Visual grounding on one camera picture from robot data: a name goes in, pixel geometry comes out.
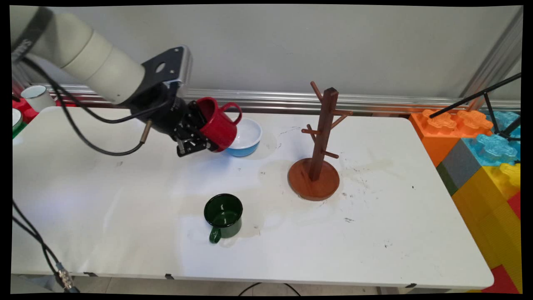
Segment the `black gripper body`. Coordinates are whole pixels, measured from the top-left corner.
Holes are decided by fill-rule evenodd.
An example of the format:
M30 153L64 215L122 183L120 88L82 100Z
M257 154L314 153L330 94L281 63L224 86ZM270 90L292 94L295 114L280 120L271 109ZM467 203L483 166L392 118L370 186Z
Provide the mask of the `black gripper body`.
M170 137L192 137L194 135L194 118L192 108L177 96L178 85L156 85L133 97L130 97L130 111L140 113L155 110L137 118L152 121L152 128Z

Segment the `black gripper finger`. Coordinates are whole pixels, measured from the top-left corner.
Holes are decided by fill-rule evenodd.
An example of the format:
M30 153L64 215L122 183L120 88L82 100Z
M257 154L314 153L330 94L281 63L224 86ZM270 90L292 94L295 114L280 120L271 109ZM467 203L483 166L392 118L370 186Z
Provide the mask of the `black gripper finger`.
M202 111L196 101L189 102L187 118L193 125L202 125Z
M182 158L199 151L211 150L211 141L191 125L178 125L175 128L177 155Z

